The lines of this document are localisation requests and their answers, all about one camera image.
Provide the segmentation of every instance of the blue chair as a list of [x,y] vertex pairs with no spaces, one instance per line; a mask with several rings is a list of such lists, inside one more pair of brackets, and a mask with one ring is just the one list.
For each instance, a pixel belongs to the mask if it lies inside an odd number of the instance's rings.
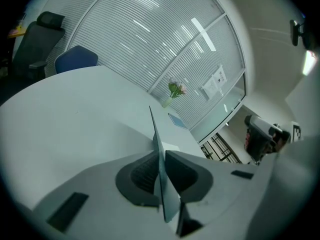
[[57,74],[98,64],[98,55],[80,45],[60,54],[54,62]]

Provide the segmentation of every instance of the office chair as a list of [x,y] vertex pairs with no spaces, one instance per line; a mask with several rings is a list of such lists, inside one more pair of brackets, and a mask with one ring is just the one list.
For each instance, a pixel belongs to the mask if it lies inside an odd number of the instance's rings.
[[12,65],[8,68],[8,76],[0,79],[0,106],[18,92],[46,77],[46,59],[65,34],[65,30],[61,28],[64,18],[45,11],[28,26]]
[[98,55],[80,45],[59,55],[54,62],[57,74],[98,64]]

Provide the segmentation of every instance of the chair backrest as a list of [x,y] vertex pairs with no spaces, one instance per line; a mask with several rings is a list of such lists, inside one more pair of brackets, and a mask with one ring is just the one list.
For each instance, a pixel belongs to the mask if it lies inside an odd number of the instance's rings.
[[64,18],[62,15],[45,11],[28,26],[12,62],[14,75],[23,76],[28,72],[30,64],[47,59],[65,34],[65,30],[61,28]]
[[80,68],[93,67],[98,64],[98,55],[80,45],[62,53],[54,65],[57,74]]

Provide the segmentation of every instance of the window blind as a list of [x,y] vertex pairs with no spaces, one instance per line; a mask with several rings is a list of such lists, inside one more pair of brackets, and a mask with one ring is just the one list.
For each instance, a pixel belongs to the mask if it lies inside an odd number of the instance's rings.
[[70,48],[81,45],[146,91],[199,30],[223,12],[214,0],[99,0]]

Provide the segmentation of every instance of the black slot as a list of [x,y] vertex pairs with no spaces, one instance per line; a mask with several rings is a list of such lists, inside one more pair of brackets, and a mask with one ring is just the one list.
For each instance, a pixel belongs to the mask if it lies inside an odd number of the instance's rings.
[[233,172],[231,172],[232,175],[244,178],[244,179],[248,179],[251,180],[252,177],[254,176],[253,173],[250,172],[245,172],[245,171],[241,171],[241,170],[234,170]]
[[88,197],[87,194],[74,192],[46,222],[56,230],[65,232]]

